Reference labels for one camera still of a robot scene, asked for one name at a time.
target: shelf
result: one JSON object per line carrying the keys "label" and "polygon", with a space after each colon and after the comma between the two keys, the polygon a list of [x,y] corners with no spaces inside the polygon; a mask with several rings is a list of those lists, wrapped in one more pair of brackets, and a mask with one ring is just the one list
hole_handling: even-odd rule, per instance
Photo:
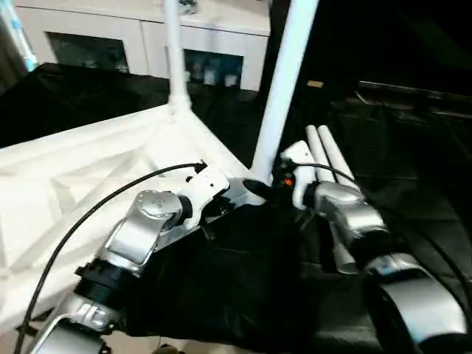
{"label": "shelf", "polygon": [[[15,0],[15,6],[165,22],[162,0]],[[198,12],[181,24],[265,37],[271,31],[268,0],[198,0]]]}

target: black plastic part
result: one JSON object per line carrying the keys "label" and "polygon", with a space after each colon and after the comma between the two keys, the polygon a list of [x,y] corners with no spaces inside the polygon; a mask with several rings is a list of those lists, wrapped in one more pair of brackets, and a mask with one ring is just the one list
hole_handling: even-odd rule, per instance
{"label": "black plastic part", "polygon": [[406,243],[385,230],[365,232],[362,237],[354,240],[349,252],[359,269],[377,257],[394,253],[409,253]]}
{"label": "black plastic part", "polygon": [[180,221],[177,223],[180,225],[185,219],[192,217],[193,211],[192,202],[190,202],[189,198],[187,198],[185,195],[179,195],[178,199],[182,204],[182,216],[180,217]]}
{"label": "black plastic part", "polygon": [[319,183],[313,182],[312,184],[309,184],[305,190],[305,194],[303,195],[303,205],[308,208],[315,207],[315,191],[318,185]]}
{"label": "black plastic part", "polygon": [[227,197],[217,197],[207,204],[202,216],[204,218],[221,216],[231,212],[234,208],[235,203],[231,202],[231,199]]}
{"label": "black plastic part", "polygon": [[82,279],[74,292],[106,307],[120,310],[126,305],[137,278],[128,270],[95,259],[76,272]]}
{"label": "black plastic part", "polygon": [[201,160],[201,166],[200,167],[195,167],[195,172],[198,174],[207,167],[208,167],[207,163],[204,160]]}
{"label": "black plastic part", "polygon": [[261,181],[256,181],[254,179],[245,179],[243,181],[243,185],[249,192],[261,198],[264,198],[267,201],[271,201],[275,197],[274,189]]}

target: silver metal part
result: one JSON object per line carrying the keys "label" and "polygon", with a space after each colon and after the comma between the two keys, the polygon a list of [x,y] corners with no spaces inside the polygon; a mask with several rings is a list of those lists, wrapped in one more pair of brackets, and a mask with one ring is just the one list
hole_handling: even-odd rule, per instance
{"label": "silver metal part", "polygon": [[105,342],[77,329],[56,326],[34,354],[99,354]]}
{"label": "silver metal part", "polygon": [[139,276],[159,244],[159,235],[172,228],[181,214],[182,205],[176,194],[142,191],[97,256]]}
{"label": "silver metal part", "polygon": [[467,334],[464,313],[432,277],[382,285],[401,314],[414,343],[449,333]]}
{"label": "silver metal part", "polygon": [[336,224],[339,239],[347,248],[365,232],[386,230],[379,212],[356,188],[322,182],[315,191],[315,206],[318,215]]}
{"label": "silver metal part", "polygon": [[451,293],[409,254],[391,254],[373,260],[367,270],[389,276],[415,269],[411,279],[380,284],[398,309],[416,344],[442,334],[466,334],[465,314]]}
{"label": "silver metal part", "polygon": [[111,329],[116,320],[118,320],[118,313],[115,310],[99,305],[89,299],[81,297],[75,293],[67,294],[62,302],[49,315],[43,329],[36,336],[34,342],[30,345],[28,353],[31,354],[53,354],[53,353],[76,353],[68,351],[69,347],[63,347],[62,352],[45,351],[45,348],[59,347],[56,343],[56,338],[70,338],[77,337],[77,342],[85,341],[80,332],[72,332],[70,330],[57,331],[60,327],[59,323],[63,320],[68,320],[71,323],[77,323],[98,333],[104,330]]}

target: white frame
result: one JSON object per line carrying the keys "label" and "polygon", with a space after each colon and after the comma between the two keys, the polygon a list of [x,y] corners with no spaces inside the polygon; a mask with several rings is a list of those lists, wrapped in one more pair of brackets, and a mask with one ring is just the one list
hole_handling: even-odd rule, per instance
{"label": "white frame", "polygon": [[[169,78],[165,49],[167,46],[166,24],[143,21],[142,31],[150,74],[155,77]],[[182,26],[181,42],[183,49],[243,57],[240,87],[259,91],[268,37]]]}
{"label": "white frame", "polygon": [[129,72],[149,74],[139,20],[28,7],[16,10],[39,63],[57,63],[46,35],[46,32],[57,32],[121,40]]}

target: white pole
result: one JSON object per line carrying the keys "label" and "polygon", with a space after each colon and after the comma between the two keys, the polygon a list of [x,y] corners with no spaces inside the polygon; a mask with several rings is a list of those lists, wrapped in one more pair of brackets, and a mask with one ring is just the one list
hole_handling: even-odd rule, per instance
{"label": "white pole", "polygon": [[318,0],[292,0],[288,11],[251,168],[255,177],[266,184],[271,183],[272,164],[282,137],[317,7]]}
{"label": "white pole", "polygon": [[180,108],[189,108],[190,98],[184,77],[184,51],[181,45],[178,0],[165,0],[164,5],[170,67],[169,105],[176,111]]}

